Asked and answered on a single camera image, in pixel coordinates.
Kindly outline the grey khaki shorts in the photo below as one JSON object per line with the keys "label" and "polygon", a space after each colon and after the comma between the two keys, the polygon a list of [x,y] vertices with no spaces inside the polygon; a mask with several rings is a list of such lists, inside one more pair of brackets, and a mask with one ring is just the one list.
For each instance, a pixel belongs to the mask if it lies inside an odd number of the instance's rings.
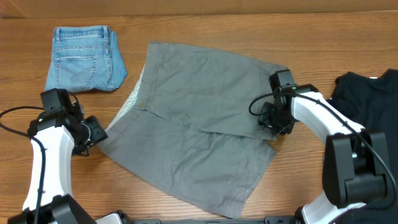
{"label": "grey khaki shorts", "polygon": [[217,49],[151,42],[133,102],[101,151],[161,191],[239,218],[275,156],[249,108],[282,66]]}

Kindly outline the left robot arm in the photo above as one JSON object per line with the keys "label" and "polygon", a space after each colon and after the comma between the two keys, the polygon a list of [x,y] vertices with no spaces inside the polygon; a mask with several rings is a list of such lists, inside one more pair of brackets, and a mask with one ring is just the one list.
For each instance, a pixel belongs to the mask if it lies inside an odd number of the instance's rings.
{"label": "left robot arm", "polygon": [[65,89],[40,95],[41,114],[30,122],[24,136],[30,139],[34,158],[29,193],[22,213],[8,224],[128,224],[120,210],[95,220],[73,198],[72,156],[89,156],[90,148],[108,136],[95,116],[84,117],[79,101]]}

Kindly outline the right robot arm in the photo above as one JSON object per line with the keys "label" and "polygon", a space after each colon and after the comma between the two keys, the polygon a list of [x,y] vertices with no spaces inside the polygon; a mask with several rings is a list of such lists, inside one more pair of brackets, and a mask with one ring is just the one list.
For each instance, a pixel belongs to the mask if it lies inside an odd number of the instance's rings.
{"label": "right robot arm", "polygon": [[289,69],[276,71],[269,82],[274,102],[265,102],[256,113],[259,125],[283,135],[301,122],[323,141],[325,153],[322,193],[293,216],[265,217],[265,223],[335,223],[373,202],[386,199],[382,210],[396,203],[397,185],[384,133],[342,115],[313,85],[297,85]]}

